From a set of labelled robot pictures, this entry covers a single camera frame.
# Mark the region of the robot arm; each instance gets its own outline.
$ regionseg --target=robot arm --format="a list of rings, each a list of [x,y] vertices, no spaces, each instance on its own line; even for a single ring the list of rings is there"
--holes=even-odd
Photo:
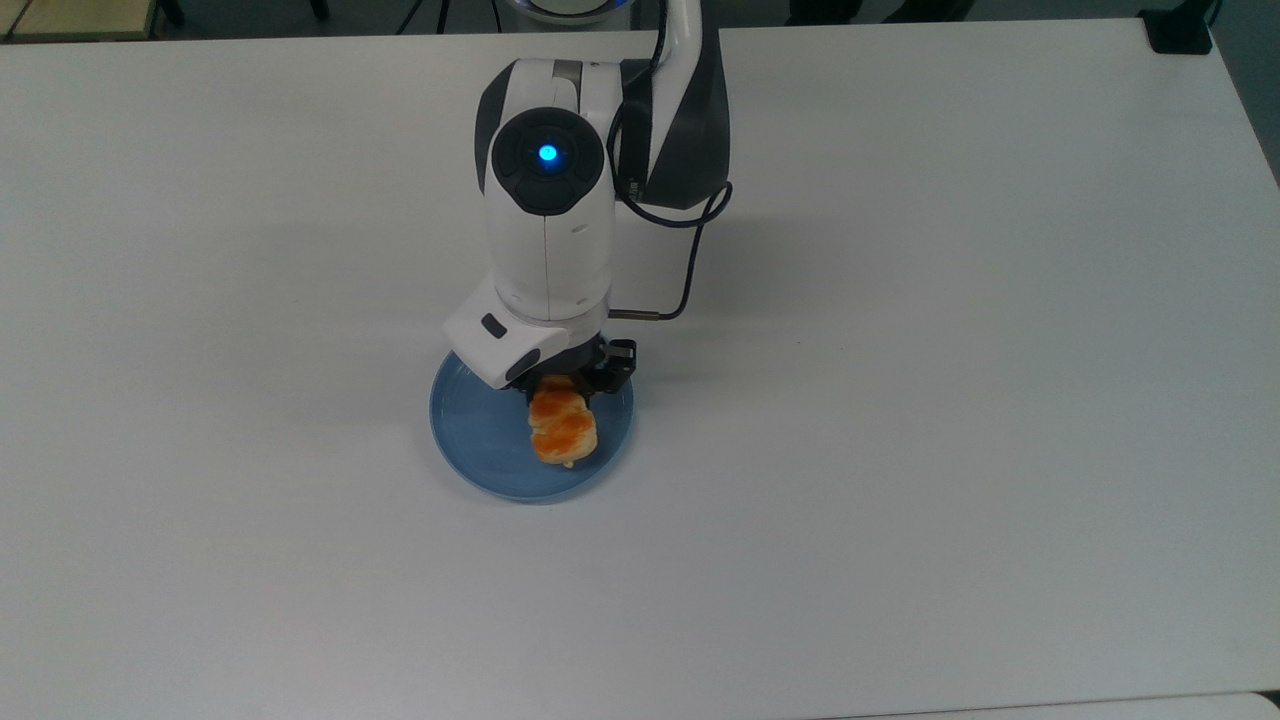
[[[605,345],[616,188],[690,208],[724,186],[728,108],[707,0],[666,15],[666,58],[517,60],[484,91],[476,174],[492,272],[445,322],[458,357],[494,388],[541,374],[613,391],[635,346]],[[611,170],[612,140],[618,177]]]

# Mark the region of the black cable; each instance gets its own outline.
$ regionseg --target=black cable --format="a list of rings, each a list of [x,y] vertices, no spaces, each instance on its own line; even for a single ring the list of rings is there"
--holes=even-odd
[[[404,22],[401,23],[401,27],[399,29],[396,31],[396,35],[404,35],[404,28],[408,27],[408,22],[413,19],[413,15],[417,14],[417,9],[421,6],[422,6],[422,0],[416,0],[413,3],[413,6],[408,9],[408,14],[404,15]]]
[[[649,72],[658,69],[662,50],[667,44],[667,0],[658,0],[658,41],[653,45],[653,58],[649,59]]]
[[[663,44],[667,37],[667,0],[658,1],[658,40],[653,47],[653,58],[649,60],[649,72],[654,72],[658,68],[658,60],[662,59]],[[733,183],[724,181],[724,187],[716,191],[710,197],[707,199],[707,205],[703,206],[703,214],[692,220],[672,220],[671,218],[663,218],[660,215],[654,215],[653,213],[640,208],[635,200],[627,193],[627,190],[622,187],[622,178],[618,177],[617,161],[613,159],[614,143],[618,138],[618,128],[621,128],[622,113],[626,105],[620,105],[617,113],[613,114],[613,122],[609,124],[609,135],[604,141],[604,154],[609,159],[609,176],[613,177],[613,192],[618,196],[632,213],[649,220],[650,223],[662,225],[664,228],[696,228],[694,229],[694,241],[689,245],[689,265],[685,268],[685,287],[680,293],[680,305],[676,306],[671,313],[659,313],[657,310],[622,310],[613,309],[609,310],[609,318],[616,320],[675,320],[681,314],[684,314],[685,307],[689,305],[689,291],[694,286],[694,268],[698,264],[698,247],[703,241],[703,229],[707,224],[714,220],[724,211],[728,206],[728,201],[733,197]]]
[[[617,161],[613,159],[613,145],[618,137],[618,128],[621,127],[622,111],[625,106],[626,105],[620,106],[618,111],[613,114],[613,123],[609,126],[609,135],[604,141],[604,155],[609,159],[609,174],[613,177],[613,192],[618,196],[618,200],[621,200],[622,204],[636,215],[640,215],[645,220],[664,228],[700,228],[718,218],[721,213],[724,211],[730,199],[733,197],[733,183],[728,181],[724,181],[724,187],[722,188],[724,196],[721,199],[719,205],[717,205],[710,214],[704,213],[701,218],[695,218],[692,220],[672,220],[671,218],[654,215],[640,205],[636,205],[636,201],[631,199],[627,190],[622,186],[622,178],[618,177]]]
[[[732,187],[730,183],[724,183],[726,190]],[[703,222],[694,231],[694,242],[689,246],[689,266],[685,269],[685,290],[680,293],[680,305],[676,306],[671,313],[657,313],[654,310],[609,310],[609,319],[616,320],[675,320],[684,311],[685,306],[689,305],[689,290],[694,286],[694,266],[698,264],[698,246],[703,241],[703,229],[707,223],[710,222],[708,214],[712,210],[712,205],[716,202],[716,197],[719,195],[712,195],[707,199],[707,205],[703,208]]]

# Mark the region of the black table leg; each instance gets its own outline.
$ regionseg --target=black table leg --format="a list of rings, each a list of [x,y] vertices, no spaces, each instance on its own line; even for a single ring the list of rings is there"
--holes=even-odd
[[[182,12],[178,0],[160,0],[160,9],[164,10],[164,17],[169,18],[173,27],[182,27],[187,22],[187,15]]]

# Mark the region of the floor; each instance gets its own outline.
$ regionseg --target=floor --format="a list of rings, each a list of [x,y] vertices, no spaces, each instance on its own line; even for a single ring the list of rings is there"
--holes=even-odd
[[[445,0],[447,33],[494,32],[494,6],[503,28],[517,24],[507,0]],[[637,0],[637,27],[657,23],[654,0]],[[307,0],[180,0],[187,14],[182,28],[163,27],[165,40],[223,37],[305,37],[392,35],[415,0],[329,0],[332,17],[316,20]],[[407,35],[434,33],[442,0],[419,0],[404,26]],[[877,23],[901,0],[865,0],[855,23]],[[1171,8],[1175,0],[977,0],[969,20],[1048,18],[1132,18],[1142,8]],[[781,26],[787,0],[719,0],[723,27]],[[1271,172],[1280,183],[1280,1],[1225,0],[1213,26],[1244,109],[1253,122]]]

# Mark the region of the blue plate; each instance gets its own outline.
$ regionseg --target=blue plate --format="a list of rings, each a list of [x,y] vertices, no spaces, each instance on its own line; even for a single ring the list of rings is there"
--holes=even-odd
[[[529,405],[515,389],[493,389],[449,354],[431,386],[431,434],[460,475],[480,489],[517,502],[545,502],[580,489],[604,473],[626,443],[635,401],[631,382],[616,395],[596,395],[595,451],[573,468],[534,455]]]

